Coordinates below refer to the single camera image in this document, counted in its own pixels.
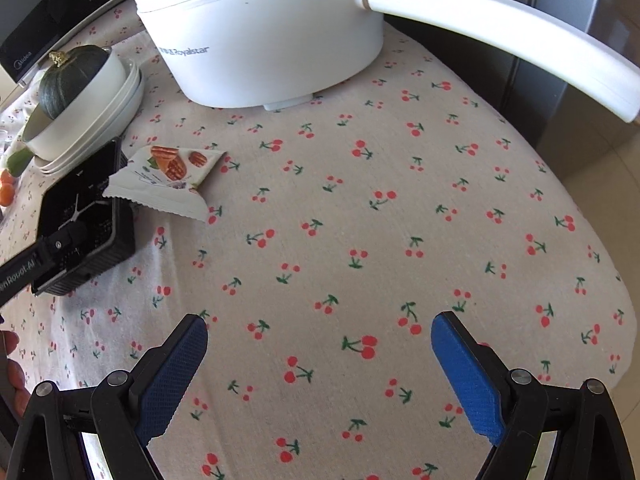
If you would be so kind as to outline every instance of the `cucumber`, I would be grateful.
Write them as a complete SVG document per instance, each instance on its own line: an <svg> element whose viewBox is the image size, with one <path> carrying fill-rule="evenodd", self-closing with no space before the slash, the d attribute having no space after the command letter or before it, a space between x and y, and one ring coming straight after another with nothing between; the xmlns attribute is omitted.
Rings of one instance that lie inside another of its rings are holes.
<svg viewBox="0 0 640 480"><path fill-rule="evenodd" d="M33 153L31 153L31 150L23 148L9 156L6 160L6 168L12 177L17 178L24 173L32 158Z"/></svg>

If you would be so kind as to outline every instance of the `red cherry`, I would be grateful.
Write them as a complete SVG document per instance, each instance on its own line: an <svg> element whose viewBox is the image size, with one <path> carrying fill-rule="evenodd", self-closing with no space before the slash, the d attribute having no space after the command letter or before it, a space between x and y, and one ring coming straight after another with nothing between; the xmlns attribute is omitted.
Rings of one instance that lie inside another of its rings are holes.
<svg viewBox="0 0 640 480"><path fill-rule="evenodd" d="M362 344L364 346L375 346L378 344L378 338L372 335L364 335L362 336Z"/></svg>
<svg viewBox="0 0 640 480"><path fill-rule="evenodd" d="M371 346L365 346L360 355L363 359L373 359L376 356L376 351Z"/></svg>

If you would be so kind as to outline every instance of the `blue pad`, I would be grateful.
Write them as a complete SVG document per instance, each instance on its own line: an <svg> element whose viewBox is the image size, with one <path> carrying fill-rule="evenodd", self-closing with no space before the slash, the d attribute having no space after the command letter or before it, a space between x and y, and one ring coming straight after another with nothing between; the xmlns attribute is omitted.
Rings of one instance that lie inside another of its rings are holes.
<svg viewBox="0 0 640 480"><path fill-rule="evenodd" d="M196 320L174 347L140 401L136 435L143 447L162 435L207 351L207 326Z"/></svg>
<svg viewBox="0 0 640 480"><path fill-rule="evenodd" d="M431 347L471 427L498 446L504 434L498 391L444 316L433 319Z"/></svg>

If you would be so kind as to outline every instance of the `stacked bowl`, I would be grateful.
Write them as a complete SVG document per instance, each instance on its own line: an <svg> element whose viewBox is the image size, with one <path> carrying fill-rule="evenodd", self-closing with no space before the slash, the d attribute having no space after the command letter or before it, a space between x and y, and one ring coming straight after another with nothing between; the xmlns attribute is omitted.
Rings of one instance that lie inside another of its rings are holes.
<svg viewBox="0 0 640 480"><path fill-rule="evenodd" d="M99 72L55 120L38 104L25 124L22 140L42 173L66 173L119 136L136 114L144 93L140 68L107 51Z"/></svg>

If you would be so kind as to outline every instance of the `green vegetable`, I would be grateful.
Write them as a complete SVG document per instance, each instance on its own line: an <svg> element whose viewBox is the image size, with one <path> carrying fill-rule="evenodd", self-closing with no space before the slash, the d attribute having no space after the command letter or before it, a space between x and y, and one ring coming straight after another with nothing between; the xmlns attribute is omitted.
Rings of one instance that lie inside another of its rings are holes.
<svg viewBox="0 0 640 480"><path fill-rule="evenodd" d="M69 52L50 52L53 65L40 81L40 105L49 119L58 117L78 97L109 58L96 45L83 45Z"/></svg>
<svg viewBox="0 0 640 480"><path fill-rule="evenodd" d="M6 168L11 173L11 176L18 178L27 169L27 166L33 158L33 153L29 148L23 148L18 152L15 152L9 156L6 160Z"/></svg>

